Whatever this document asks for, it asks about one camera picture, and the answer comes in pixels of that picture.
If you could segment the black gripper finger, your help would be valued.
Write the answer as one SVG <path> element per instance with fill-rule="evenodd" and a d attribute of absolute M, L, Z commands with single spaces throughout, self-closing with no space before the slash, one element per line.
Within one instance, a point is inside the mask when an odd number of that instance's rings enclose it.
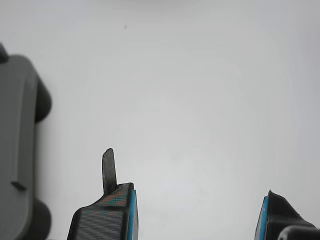
<path fill-rule="evenodd" d="M 103 195 L 73 215 L 68 240 L 137 240 L 137 192 L 132 182 L 117 183 L 112 148 L 102 155 Z"/>
<path fill-rule="evenodd" d="M 319 240 L 320 229 L 304 220 L 281 195 L 272 191 L 263 198 L 256 240 Z"/>

